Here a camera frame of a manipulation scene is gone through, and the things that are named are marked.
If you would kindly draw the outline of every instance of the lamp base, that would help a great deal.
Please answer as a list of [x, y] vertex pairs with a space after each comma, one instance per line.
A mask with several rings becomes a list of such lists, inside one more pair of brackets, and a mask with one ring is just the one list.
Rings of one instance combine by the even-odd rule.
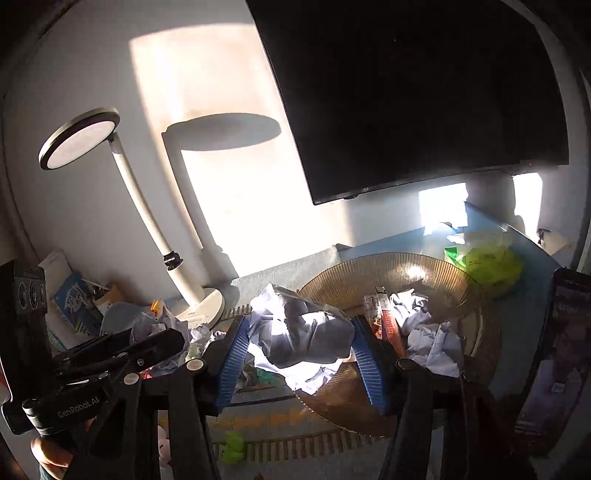
[[186, 320], [189, 328], [199, 325], [213, 325], [222, 316], [226, 302], [222, 293], [216, 288], [204, 288], [205, 298], [197, 305], [192, 305], [180, 315], [179, 320]]

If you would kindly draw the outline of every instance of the screw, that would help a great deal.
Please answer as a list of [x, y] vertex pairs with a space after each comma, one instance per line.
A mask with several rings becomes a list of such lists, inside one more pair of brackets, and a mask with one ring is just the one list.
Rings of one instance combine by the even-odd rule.
[[139, 380], [138, 374], [127, 374], [123, 379], [125, 385], [133, 385]]

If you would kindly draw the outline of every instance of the lamp head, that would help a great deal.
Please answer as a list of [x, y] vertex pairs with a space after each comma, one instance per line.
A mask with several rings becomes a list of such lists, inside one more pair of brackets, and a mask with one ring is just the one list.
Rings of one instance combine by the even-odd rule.
[[43, 170], [54, 170], [80, 158], [106, 140], [119, 124], [115, 108], [95, 108], [62, 125], [39, 152]]

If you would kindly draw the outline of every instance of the lamp arm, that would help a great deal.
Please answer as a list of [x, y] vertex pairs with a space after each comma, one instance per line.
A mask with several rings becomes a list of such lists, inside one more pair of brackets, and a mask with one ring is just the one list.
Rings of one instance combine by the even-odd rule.
[[205, 292], [199, 285], [199, 282], [197, 282], [196, 278], [191, 274], [188, 266], [186, 264], [184, 265], [183, 260], [179, 255], [174, 253], [170, 248], [162, 231], [156, 224], [154, 215], [150, 211], [150, 207], [148, 207], [144, 195], [142, 195], [142, 192], [139, 189], [134, 173], [131, 171], [129, 161], [127, 160], [127, 156], [125, 155], [123, 145], [121, 145], [121, 140], [119, 139], [117, 132], [113, 132], [109, 137], [109, 145], [111, 146], [115, 163], [117, 163], [117, 168], [119, 168], [119, 172], [127, 187], [127, 191], [129, 192], [131, 199], [134, 201], [134, 205], [137, 208], [140, 217], [142, 217], [148, 232], [150, 232], [154, 243], [165, 259], [170, 278], [189, 306], [199, 304], [205, 298]]

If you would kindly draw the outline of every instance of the blue book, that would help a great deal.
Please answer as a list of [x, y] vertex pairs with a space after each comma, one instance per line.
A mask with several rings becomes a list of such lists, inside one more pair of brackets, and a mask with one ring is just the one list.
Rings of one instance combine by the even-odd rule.
[[77, 332], [99, 336], [103, 315], [93, 303], [92, 293], [79, 273], [72, 272], [53, 296], [53, 302]]

